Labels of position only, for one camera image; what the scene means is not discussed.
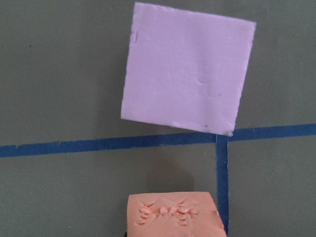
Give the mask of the orange foam block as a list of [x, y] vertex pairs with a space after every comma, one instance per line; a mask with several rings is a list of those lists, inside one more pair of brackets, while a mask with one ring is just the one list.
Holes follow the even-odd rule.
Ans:
[[129, 237], [225, 237], [208, 192], [133, 194], [127, 203]]

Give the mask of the pink foam block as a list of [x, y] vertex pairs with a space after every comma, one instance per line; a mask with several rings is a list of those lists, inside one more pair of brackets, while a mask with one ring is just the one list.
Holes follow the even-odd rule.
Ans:
[[121, 118], [232, 136], [256, 23], [136, 2]]

